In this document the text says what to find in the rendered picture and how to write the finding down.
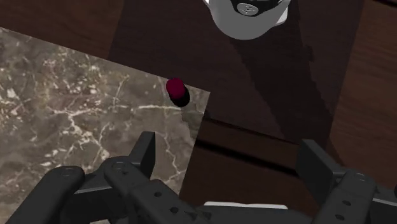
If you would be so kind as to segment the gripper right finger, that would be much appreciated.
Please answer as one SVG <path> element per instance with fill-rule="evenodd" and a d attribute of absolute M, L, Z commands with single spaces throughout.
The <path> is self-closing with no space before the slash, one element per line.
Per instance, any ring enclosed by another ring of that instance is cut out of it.
<path fill-rule="evenodd" d="M 315 141 L 301 142 L 295 171 L 319 205 L 311 224 L 397 224 L 397 186 L 342 167 Z"/>

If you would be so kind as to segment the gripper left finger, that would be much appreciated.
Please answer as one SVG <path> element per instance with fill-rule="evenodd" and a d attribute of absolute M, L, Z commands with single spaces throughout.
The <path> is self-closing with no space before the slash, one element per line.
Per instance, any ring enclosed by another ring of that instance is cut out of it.
<path fill-rule="evenodd" d="M 212 224 L 164 182 L 150 176 L 155 133 L 143 132 L 127 156 L 90 174 L 78 166 L 48 171 L 6 224 Z"/>

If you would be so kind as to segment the marble patterned robot stand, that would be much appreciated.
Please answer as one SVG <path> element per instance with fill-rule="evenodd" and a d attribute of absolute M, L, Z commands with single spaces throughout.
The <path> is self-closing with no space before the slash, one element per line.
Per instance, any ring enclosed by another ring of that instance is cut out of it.
<path fill-rule="evenodd" d="M 156 134 L 153 177 L 181 190 L 209 92 L 0 27 L 0 224 L 50 169 L 92 172 Z"/>

